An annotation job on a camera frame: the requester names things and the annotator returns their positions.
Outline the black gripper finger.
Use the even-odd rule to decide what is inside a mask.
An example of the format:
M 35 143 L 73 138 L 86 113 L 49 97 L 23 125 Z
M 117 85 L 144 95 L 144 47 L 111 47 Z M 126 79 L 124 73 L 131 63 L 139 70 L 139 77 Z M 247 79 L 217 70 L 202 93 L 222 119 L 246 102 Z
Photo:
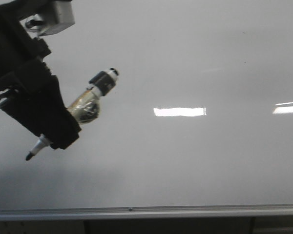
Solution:
M 41 132 L 52 149 L 66 149 L 79 138 L 76 131 L 51 131 Z

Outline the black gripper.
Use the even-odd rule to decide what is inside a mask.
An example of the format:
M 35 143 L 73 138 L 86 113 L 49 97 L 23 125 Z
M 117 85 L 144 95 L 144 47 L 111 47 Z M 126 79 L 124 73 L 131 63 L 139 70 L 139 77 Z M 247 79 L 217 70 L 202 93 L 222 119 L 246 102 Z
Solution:
M 0 109 L 34 135 L 77 137 L 81 130 L 63 103 L 59 80 L 43 59 L 51 52 L 32 38 L 21 21 L 38 14 L 48 0 L 0 4 Z

